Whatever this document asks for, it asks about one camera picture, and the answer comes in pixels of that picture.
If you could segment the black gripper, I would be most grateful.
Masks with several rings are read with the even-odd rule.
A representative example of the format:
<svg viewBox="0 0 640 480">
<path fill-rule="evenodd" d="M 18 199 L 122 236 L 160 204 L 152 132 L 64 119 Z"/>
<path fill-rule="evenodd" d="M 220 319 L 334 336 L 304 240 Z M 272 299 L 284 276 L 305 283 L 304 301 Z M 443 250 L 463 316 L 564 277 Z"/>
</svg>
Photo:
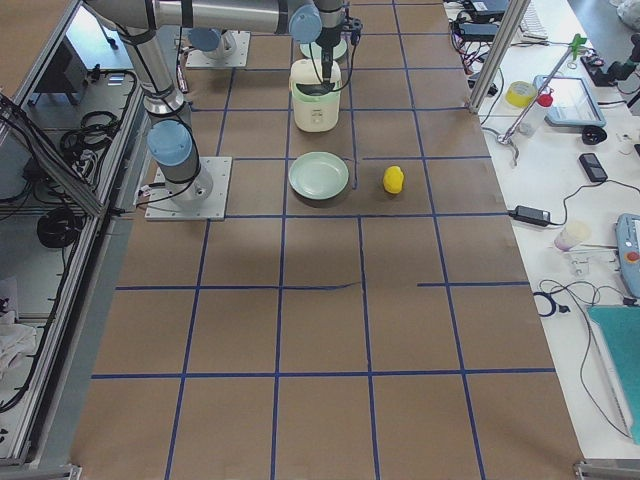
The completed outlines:
<svg viewBox="0 0 640 480">
<path fill-rule="evenodd" d="M 348 10 L 320 10 L 322 22 L 318 45 L 321 47 L 322 82 L 331 81 L 333 69 L 333 48 L 336 47 L 343 33 L 349 34 L 352 46 L 360 42 L 363 23 L 352 17 Z"/>
</svg>

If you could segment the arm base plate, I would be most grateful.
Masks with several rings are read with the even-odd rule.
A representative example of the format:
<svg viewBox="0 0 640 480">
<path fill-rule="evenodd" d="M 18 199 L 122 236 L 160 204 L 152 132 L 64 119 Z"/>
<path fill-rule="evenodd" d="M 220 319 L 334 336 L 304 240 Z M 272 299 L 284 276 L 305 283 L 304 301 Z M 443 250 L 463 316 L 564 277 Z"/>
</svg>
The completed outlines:
<svg viewBox="0 0 640 480">
<path fill-rule="evenodd" d="M 199 175 L 191 184 L 180 186 L 166 182 L 157 167 L 154 182 L 164 186 L 151 191 L 145 204 L 145 218 L 149 221 L 223 221 L 231 170 L 231 157 L 201 157 Z"/>
<path fill-rule="evenodd" d="M 188 41 L 188 69 L 237 68 L 247 63 L 250 42 L 247 31 L 193 28 Z"/>
</svg>

